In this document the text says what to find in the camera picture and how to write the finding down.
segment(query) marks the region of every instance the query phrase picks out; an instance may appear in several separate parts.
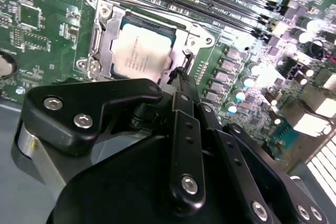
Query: silver screw head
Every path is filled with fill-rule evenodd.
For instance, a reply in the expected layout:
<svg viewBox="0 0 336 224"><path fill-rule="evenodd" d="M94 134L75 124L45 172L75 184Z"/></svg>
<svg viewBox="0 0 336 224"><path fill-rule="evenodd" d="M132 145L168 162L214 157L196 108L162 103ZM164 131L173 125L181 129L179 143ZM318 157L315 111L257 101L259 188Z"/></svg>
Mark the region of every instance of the silver screw head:
<svg viewBox="0 0 336 224"><path fill-rule="evenodd" d="M93 125L93 120L89 115L85 114L78 114L73 119L75 126L82 128L82 129L88 129L91 128Z"/></svg>
<svg viewBox="0 0 336 224"><path fill-rule="evenodd" d="M305 219L305 220L310 220L309 213L307 210L305 210L302 206L298 205L298 210L300 215Z"/></svg>
<svg viewBox="0 0 336 224"><path fill-rule="evenodd" d="M112 14L112 9L106 5L100 6L99 15L102 18L109 18Z"/></svg>
<svg viewBox="0 0 336 224"><path fill-rule="evenodd" d="M257 201L252 202L253 212L259 217L262 221L267 221L268 215L266 209Z"/></svg>
<svg viewBox="0 0 336 224"><path fill-rule="evenodd" d="M43 101L44 107L49 110L60 110L63 107L63 103L56 97L48 97Z"/></svg>
<svg viewBox="0 0 336 224"><path fill-rule="evenodd" d="M204 109L206 112L209 112L209 113L211 112L211 108L207 105L204 105Z"/></svg>
<svg viewBox="0 0 336 224"><path fill-rule="evenodd" d="M237 126L233 125L232 128L235 132L241 133L240 129Z"/></svg>
<svg viewBox="0 0 336 224"><path fill-rule="evenodd" d="M182 187L189 194L196 194L198 191L198 185L196 181L190 176L184 176L182 178Z"/></svg>
<svg viewBox="0 0 336 224"><path fill-rule="evenodd" d="M319 221L322 220L322 215L316 210L315 207L310 207L310 210L313 212L315 218L317 218Z"/></svg>
<svg viewBox="0 0 336 224"><path fill-rule="evenodd" d="M15 93L17 94L25 94L26 93L26 89L24 87L17 87L15 90Z"/></svg>

